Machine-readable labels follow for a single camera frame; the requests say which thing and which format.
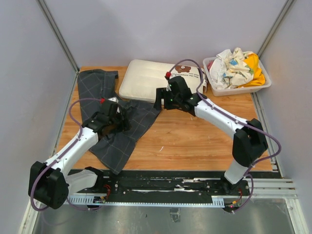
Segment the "cream pillow with bear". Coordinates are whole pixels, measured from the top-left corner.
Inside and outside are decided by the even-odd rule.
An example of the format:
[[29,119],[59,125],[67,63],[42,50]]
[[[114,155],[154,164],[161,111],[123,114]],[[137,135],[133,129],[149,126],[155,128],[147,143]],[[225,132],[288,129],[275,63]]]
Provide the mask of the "cream pillow with bear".
[[171,78],[182,76],[192,93],[200,84],[199,69],[197,65],[160,63],[147,60],[132,60],[126,70],[119,89],[119,95],[125,99],[142,100],[154,103],[156,89],[166,88],[165,75],[171,70]]

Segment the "dark grey checked pillowcase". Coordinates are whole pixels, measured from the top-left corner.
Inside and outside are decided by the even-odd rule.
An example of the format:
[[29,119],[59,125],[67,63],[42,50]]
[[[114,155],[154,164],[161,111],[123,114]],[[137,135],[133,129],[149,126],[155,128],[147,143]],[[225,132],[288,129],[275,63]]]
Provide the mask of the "dark grey checked pillowcase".
[[83,71],[78,76],[78,94],[83,122],[101,124],[99,142],[90,148],[112,173],[118,175],[137,141],[155,122],[159,111],[140,100],[122,100],[115,92],[117,71]]

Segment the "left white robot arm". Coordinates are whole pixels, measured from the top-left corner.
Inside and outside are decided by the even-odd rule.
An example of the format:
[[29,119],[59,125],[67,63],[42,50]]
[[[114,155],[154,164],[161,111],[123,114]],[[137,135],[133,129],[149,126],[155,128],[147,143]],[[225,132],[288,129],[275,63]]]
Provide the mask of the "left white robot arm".
[[76,135],[54,156],[45,162],[36,161],[30,168],[28,195],[35,211],[58,209],[69,196],[83,189],[99,193],[111,192],[103,173],[93,167],[70,174],[76,162],[104,136],[128,131],[130,123],[126,110],[116,97],[100,99],[100,109],[79,123]]

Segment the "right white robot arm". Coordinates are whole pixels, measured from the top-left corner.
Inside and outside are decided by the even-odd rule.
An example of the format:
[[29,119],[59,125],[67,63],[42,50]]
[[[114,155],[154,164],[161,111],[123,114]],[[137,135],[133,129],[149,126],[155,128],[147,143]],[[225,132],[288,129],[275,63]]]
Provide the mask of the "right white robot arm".
[[156,89],[154,108],[178,109],[189,113],[213,124],[233,140],[233,161],[216,186],[217,191],[226,195],[232,195],[238,190],[249,167],[268,149],[259,120],[237,117],[215,105],[203,94],[193,93],[181,76],[169,79],[167,87]]

